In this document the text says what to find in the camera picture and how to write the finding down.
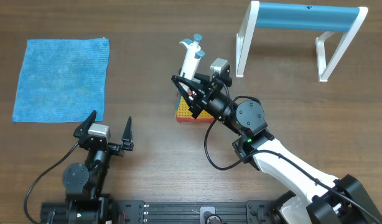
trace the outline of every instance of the black base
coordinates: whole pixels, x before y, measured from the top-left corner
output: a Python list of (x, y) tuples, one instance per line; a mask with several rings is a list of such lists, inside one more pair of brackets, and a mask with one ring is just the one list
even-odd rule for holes
[(200, 224), (200, 208), (215, 207), (223, 223), (272, 224), (268, 214), (271, 201), (247, 201), (246, 203), (159, 203), (144, 201), (116, 201), (125, 213), (126, 224)]

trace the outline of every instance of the blue cloth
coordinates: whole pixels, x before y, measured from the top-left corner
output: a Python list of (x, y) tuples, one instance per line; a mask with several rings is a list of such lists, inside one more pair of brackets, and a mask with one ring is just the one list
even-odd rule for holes
[(109, 40), (28, 40), (13, 122), (102, 121)]

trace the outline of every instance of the brown tabletop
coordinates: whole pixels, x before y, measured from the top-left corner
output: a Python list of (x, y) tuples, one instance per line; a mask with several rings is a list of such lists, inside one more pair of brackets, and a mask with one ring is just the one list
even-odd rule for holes
[[(320, 32), (256, 29), (244, 78), (231, 97), (258, 97), (269, 130), (312, 166), (360, 180), (382, 213), (382, 0), (282, 2), (367, 6), (368, 16), (328, 83), (319, 83), (315, 38)], [(200, 73), (217, 58), (235, 77), (235, 35), (249, 1), (0, 1), (0, 223), (27, 223), (22, 209), (35, 178), (73, 145), (78, 123), (12, 123), (19, 72), (28, 39), (109, 38), (111, 55), (103, 124), (119, 142), (133, 117), (134, 151), (115, 157), (104, 192), (119, 200), (245, 202), (273, 200), (287, 191), (279, 181), (239, 165), (220, 172), (206, 160), (204, 123), (174, 120), (176, 90), (170, 77), (181, 67), (179, 45), (202, 34), (206, 56)], [(332, 54), (340, 34), (326, 43)], [(237, 138), (217, 124), (208, 140), (220, 166), (238, 158)], [(77, 149), (37, 184), (29, 210), (65, 198), (62, 172), (83, 162)]]

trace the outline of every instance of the white stand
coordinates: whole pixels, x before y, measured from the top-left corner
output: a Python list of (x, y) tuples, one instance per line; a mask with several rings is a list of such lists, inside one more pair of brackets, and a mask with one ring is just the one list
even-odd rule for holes
[[(243, 77), (246, 59), (248, 58), (249, 48), (252, 42), (253, 31), (258, 19), (259, 6), (259, 1), (251, 1), (243, 18), (240, 31), (236, 35), (236, 77)], [(350, 30), (347, 33), (344, 33), (328, 65), (325, 59), (324, 42), (331, 35), (333, 35), (334, 32), (324, 32), (320, 37), (316, 38), (315, 44), (317, 48), (317, 66), (320, 82), (328, 81), (330, 74), (333, 72), (342, 55), (345, 53), (347, 47), (350, 45), (350, 42), (353, 40), (355, 34), (361, 27), (368, 12), (368, 8), (359, 8), (360, 12), (353, 22)]]

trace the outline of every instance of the blue bar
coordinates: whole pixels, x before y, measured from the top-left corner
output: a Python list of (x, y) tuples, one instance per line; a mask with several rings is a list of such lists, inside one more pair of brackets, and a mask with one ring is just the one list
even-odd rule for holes
[(348, 32), (359, 12), (357, 7), (261, 2), (256, 27)]

